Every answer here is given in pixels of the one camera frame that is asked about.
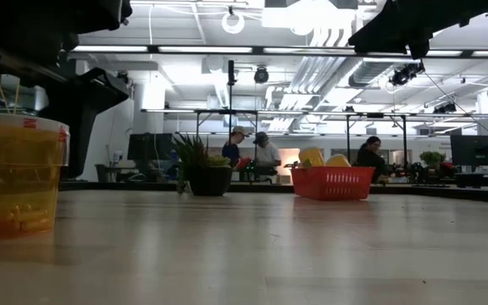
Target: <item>monitor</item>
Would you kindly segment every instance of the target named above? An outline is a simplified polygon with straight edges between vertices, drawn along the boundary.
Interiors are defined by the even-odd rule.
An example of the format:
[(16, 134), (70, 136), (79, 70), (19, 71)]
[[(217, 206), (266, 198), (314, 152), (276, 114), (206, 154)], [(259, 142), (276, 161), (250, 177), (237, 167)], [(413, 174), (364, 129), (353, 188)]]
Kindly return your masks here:
[(128, 160), (172, 160), (172, 134), (131, 135), (129, 139)]
[(451, 136), (454, 165), (488, 165), (488, 136)]

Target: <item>ceiling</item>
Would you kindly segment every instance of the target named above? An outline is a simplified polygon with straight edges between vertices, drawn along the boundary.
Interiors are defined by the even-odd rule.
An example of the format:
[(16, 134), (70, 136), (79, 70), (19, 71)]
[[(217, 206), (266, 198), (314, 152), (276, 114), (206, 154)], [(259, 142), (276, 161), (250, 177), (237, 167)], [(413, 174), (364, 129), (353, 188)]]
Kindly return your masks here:
[[(372, 18), (379, 13), (384, 1), (378, 2), (377, 8), (367, 7), (358, 13), (363, 19)], [(238, 34), (230, 34), (222, 26), (222, 18), (227, 9), (224, 7), (205, 8), (202, 5), (189, 4), (178, 6), (135, 5), (129, 24), (115, 31), (100, 31), (80, 37), (81, 45), (237, 45), (237, 46), (309, 46), (314, 35), (294, 34), (288, 28), (262, 27), (262, 2), (250, 2), (248, 8), (234, 10), (242, 14), (245, 25)], [(228, 21), (235, 23), (235, 17)], [(351, 28), (352, 25), (337, 25)], [(438, 48), (486, 48), (488, 49), (488, 17), (479, 16), (471, 20), (466, 27), (453, 26), (436, 33), (430, 42), (431, 47)], [(122, 69), (129, 63), (155, 62), (167, 78), (170, 86), (165, 99), (169, 104), (182, 107), (197, 105), (196, 101), (206, 101), (207, 96), (216, 95), (216, 89), (209, 75), (202, 74), (202, 61), (206, 55), (138, 55), (138, 54), (95, 54), (88, 59), (92, 64), (102, 65), (106, 69)], [(303, 69), (304, 57), (300, 56), (224, 56), (224, 59), (235, 60), (238, 81), (233, 94), (265, 98), (270, 86), (288, 86)], [(308, 72), (318, 75), (321, 63), (316, 63), (317, 70)], [(425, 59), (424, 67), (428, 75), (419, 75), (404, 87), (398, 87), (393, 94), (391, 85), (387, 85), (387, 77), (392, 69), (401, 64), (394, 64), (357, 96), (348, 100), (356, 111), (391, 111), (393, 105), (403, 111), (431, 112), (432, 108), (424, 108), (426, 103), (442, 98), (445, 93), (455, 97), (465, 111), (474, 111), (477, 100), (476, 93), (487, 89), (488, 59)], [(258, 66), (265, 66), (269, 72), (269, 83), (256, 85), (253, 81)], [(339, 75), (340, 69), (329, 80)], [(140, 83), (147, 82), (151, 77), (148, 70), (132, 70), (130, 77)], [(325, 90), (318, 92), (319, 98), (310, 101), (316, 107), (315, 100), (322, 100)], [(318, 108), (321, 111), (341, 110), (337, 107)]]

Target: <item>red plastic basket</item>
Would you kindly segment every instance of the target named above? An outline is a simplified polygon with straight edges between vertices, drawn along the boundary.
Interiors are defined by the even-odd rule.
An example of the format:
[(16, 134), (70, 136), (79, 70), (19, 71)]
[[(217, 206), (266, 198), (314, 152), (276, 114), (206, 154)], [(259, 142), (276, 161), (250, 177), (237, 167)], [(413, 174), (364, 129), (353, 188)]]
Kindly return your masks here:
[(359, 200), (369, 196), (374, 168), (312, 167), (292, 169), (295, 194), (317, 200)]

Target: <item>baseball cap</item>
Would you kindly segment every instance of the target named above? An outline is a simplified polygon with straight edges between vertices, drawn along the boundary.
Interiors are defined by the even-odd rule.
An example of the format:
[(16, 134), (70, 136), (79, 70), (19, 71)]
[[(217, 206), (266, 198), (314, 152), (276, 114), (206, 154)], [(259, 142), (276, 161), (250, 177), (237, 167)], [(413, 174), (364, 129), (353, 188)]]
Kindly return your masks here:
[(259, 131), (257, 133), (257, 135), (255, 135), (255, 141), (253, 142), (253, 144), (262, 143), (264, 141), (267, 141), (268, 139), (269, 139), (269, 136), (267, 136), (266, 133)]
[(242, 126), (235, 126), (235, 128), (233, 128), (233, 133), (242, 133), (245, 137), (249, 137), (246, 130)]

